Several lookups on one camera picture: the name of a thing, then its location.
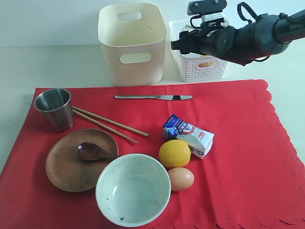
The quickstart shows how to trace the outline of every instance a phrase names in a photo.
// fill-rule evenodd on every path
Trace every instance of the wooden plate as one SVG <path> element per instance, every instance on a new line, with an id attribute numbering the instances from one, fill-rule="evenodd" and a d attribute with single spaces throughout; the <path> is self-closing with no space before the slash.
<path id="1" fill-rule="evenodd" d="M 94 188 L 109 161 L 84 161 L 77 156 L 77 146 L 92 142 L 102 147 L 109 155 L 119 154 L 114 138 L 99 129 L 74 131 L 59 140 L 50 150 L 46 160 L 46 173 L 50 182 L 68 192 L 82 192 Z"/>

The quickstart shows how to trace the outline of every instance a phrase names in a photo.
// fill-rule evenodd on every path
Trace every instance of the lemon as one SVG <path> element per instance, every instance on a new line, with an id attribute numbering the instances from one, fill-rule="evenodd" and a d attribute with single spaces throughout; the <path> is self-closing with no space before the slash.
<path id="1" fill-rule="evenodd" d="M 166 168 L 186 166 L 190 159 L 191 150 L 185 141 L 170 140 L 160 147 L 159 160 Z"/>

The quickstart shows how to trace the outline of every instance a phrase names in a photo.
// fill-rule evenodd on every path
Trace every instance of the white table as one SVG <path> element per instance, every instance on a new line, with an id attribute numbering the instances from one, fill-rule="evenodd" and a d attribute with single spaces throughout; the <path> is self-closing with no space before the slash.
<path id="1" fill-rule="evenodd" d="M 223 81 L 265 79 L 272 104 L 305 162 L 305 40 L 282 54 L 246 67 L 230 63 Z M 100 46 L 0 49 L 0 171 L 23 125 L 35 87 L 113 86 Z M 158 84 L 183 83 L 166 50 L 164 77 Z"/>

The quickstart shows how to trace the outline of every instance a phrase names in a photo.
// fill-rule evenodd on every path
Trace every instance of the white bowl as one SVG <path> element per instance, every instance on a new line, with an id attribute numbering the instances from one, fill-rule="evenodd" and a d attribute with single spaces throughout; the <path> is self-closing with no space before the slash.
<path id="1" fill-rule="evenodd" d="M 102 171 L 95 189 L 102 214 L 123 227 L 138 227 L 156 219 L 170 195 L 167 171 L 144 154 L 128 154 L 112 161 Z"/>

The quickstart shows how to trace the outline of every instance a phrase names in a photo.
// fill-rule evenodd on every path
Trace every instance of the chopsticks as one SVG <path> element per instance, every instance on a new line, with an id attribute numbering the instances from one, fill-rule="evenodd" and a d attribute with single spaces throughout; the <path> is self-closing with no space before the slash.
<path id="1" fill-rule="evenodd" d="M 128 140 L 130 140 L 130 141 L 132 141 L 132 142 L 134 142 L 134 143 L 138 143 L 138 142 L 137 142 L 136 140 L 134 140 L 134 139 L 132 139 L 132 138 L 130 138 L 130 137 L 128 137 L 128 136 L 122 134 L 121 132 L 119 132 L 119 131 L 117 131 L 117 130 L 115 130 L 115 129 L 112 129 L 112 128 L 109 127 L 109 126 L 107 126 L 107 125 L 105 125 L 105 124 L 103 124 L 103 123 L 101 123 L 101 122 L 98 122 L 98 121 L 96 121 L 96 120 L 93 119 L 93 118 L 90 118 L 90 117 L 87 116 L 87 115 L 90 115 L 90 116 L 99 118 L 99 119 L 101 119 L 101 120 L 103 120 L 103 121 L 106 121 L 106 122 L 109 122 L 109 123 L 111 123 L 111 124 L 120 126 L 120 127 L 122 127 L 122 128 L 125 128 L 125 129 L 127 129 L 127 130 L 133 131 L 133 132 L 138 133 L 138 134 L 140 134 L 140 135 L 143 135 L 143 136 L 146 136 L 146 137 L 149 136 L 148 133 L 145 133 L 145 132 L 143 132 L 143 131 L 134 129 L 134 128 L 132 128 L 132 127 L 130 127 L 130 126 L 127 126 L 127 125 L 123 125 L 123 124 L 121 124 L 121 123 L 115 122 L 115 121 L 113 121 L 113 120 L 110 120 L 110 119 L 108 119 L 108 118 L 102 117 L 102 116 L 97 115 L 97 114 L 94 114 L 94 113 L 92 113 L 92 112 L 83 110 L 83 109 L 78 108 L 78 107 L 76 107 L 76 106 L 72 106 L 72 108 L 73 108 L 72 110 L 73 110 L 74 113 L 76 113 L 77 115 L 83 117 L 84 119 L 87 119 L 88 121 L 91 121 L 91 122 L 93 122 L 93 123 L 95 123 L 95 124 L 97 124 L 97 125 L 99 125 L 99 126 L 105 128 L 105 129 L 107 129 L 107 130 L 109 130 L 109 131 L 111 131 L 111 132 L 113 132 L 113 133 L 115 133 L 115 134 L 117 134 L 117 135 L 119 135 L 119 136 L 121 136 L 121 137 L 124 137 L 124 138 L 126 138 L 126 139 L 128 139 Z"/>

